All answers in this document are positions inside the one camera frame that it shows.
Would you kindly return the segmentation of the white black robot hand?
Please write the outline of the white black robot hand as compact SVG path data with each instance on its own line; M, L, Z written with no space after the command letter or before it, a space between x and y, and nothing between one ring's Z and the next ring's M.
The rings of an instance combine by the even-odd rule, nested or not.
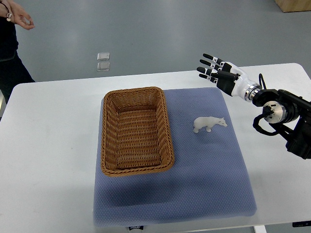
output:
M248 75L236 65L206 53L203 56L211 62L200 59L200 63L211 69L198 67L199 77L217 83L217 87L224 93L232 97L238 96L244 100L252 100L260 91L260 85L250 80ZM217 78L211 77L212 73L217 73Z

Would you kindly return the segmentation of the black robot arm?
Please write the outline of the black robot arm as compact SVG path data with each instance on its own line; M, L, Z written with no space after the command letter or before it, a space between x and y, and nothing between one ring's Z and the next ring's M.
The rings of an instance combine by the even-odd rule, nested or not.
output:
M264 135L281 135L286 149L302 159L311 157L311 104L286 90L268 89L262 74L255 82L231 62L204 53L198 67L201 78L216 84L217 88L232 97L240 97L262 113L254 118L253 128Z

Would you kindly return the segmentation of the person's hand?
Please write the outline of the person's hand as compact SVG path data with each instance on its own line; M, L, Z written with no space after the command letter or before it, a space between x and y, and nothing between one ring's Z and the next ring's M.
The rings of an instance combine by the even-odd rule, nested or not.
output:
M14 0L7 0L5 4L10 13L12 13L12 23L26 30L31 30L35 27L33 19L20 4L16 3Z

